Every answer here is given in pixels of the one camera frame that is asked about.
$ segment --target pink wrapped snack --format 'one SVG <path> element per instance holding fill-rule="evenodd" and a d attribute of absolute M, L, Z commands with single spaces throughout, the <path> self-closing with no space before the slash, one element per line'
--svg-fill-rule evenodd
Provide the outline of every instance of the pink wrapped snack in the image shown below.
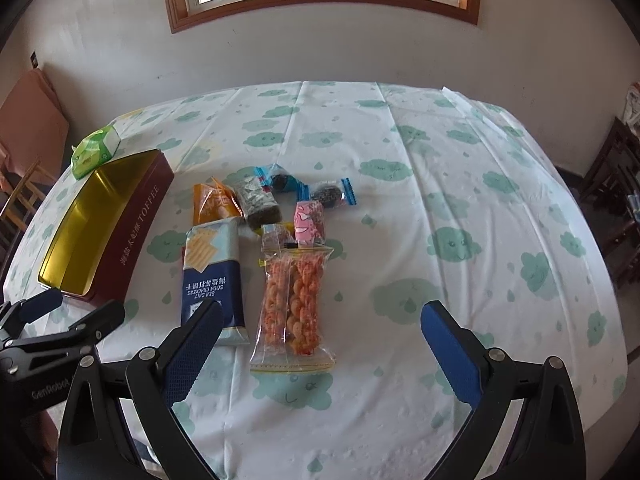
<path fill-rule="evenodd" d="M 317 200 L 296 204 L 293 225 L 299 246 L 324 245 L 324 208 Z"/>

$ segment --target wrapped candy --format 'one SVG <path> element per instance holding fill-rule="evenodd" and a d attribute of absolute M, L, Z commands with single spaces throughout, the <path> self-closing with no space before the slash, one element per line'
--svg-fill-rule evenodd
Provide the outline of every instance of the wrapped candy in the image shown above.
<path fill-rule="evenodd" d="M 316 200 L 325 209 L 356 205 L 356 195 L 348 178 L 316 184 L 298 184 L 298 200 Z"/>
<path fill-rule="evenodd" d="M 255 168 L 262 188 L 274 193 L 287 193 L 298 188 L 298 180 L 279 164 Z"/>
<path fill-rule="evenodd" d="M 305 200 L 296 204 L 293 225 L 300 247 L 324 245 L 324 211 L 317 200 Z"/>
<path fill-rule="evenodd" d="M 284 249 L 267 259 L 251 370 L 305 372 L 334 365 L 318 329 L 320 283 L 332 251 L 328 247 Z"/>

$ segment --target dark wooden chair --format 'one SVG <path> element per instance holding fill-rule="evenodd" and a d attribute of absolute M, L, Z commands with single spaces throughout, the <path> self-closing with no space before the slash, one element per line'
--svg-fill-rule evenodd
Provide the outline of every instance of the dark wooden chair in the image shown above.
<path fill-rule="evenodd" d="M 604 258 L 623 241 L 633 242 L 631 254 L 611 272 L 617 287 L 640 279 L 640 226 L 627 200 L 633 193 L 640 194 L 640 158 L 628 142 L 619 139 L 612 143 L 597 175 L 580 194 L 582 200 L 595 195 L 594 208 L 605 206 L 622 214 L 622 223 L 602 240 L 596 240 Z"/>

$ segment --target blue candy wrapper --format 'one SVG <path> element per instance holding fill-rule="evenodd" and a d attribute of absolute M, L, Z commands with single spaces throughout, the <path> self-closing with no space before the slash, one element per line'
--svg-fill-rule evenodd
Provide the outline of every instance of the blue candy wrapper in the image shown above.
<path fill-rule="evenodd" d="M 316 184 L 298 183 L 298 202 L 316 200 L 325 209 L 333 209 L 343 205 L 356 205 L 356 195 L 348 178 L 332 182 L 318 182 Z"/>
<path fill-rule="evenodd" d="M 216 344 L 248 344 L 242 307 L 238 217 L 197 225 L 187 233 L 182 273 L 182 324 L 204 298 L 213 298 L 222 306 L 225 327 Z"/>
<path fill-rule="evenodd" d="M 288 193 L 298 189 L 298 180 L 279 164 L 255 168 L 255 176 L 265 191 Z"/>

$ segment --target screw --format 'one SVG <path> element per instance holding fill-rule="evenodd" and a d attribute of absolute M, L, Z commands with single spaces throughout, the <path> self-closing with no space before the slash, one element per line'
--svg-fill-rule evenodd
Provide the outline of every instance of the screw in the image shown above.
<path fill-rule="evenodd" d="M 549 364 L 553 367 L 556 368 L 557 370 L 559 370 L 560 368 L 562 368 L 564 366 L 564 363 L 562 362 L 562 359 L 556 356 L 552 356 L 549 358 Z"/>
<path fill-rule="evenodd" d="M 504 352 L 499 348 L 491 348 L 491 350 L 489 350 L 489 357 L 494 361 L 504 361 Z"/>
<path fill-rule="evenodd" d="M 138 357 L 140 357 L 140 359 L 142 359 L 143 361 L 149 361 L 149 359 L 153 359 L 155 355 L 156 355 L 156 349 L 147 347 L 147 348 L 143 348 L 140 351 L 140 353 L 138 354 Z"/>
<path fill-rule="evenodd" d="M 88 368 L 92 364 L 94 364 L 94 356 L 92 355 L 85 355 L 82 359 L 80 359 L 80 366 L 82 368 Z"/>

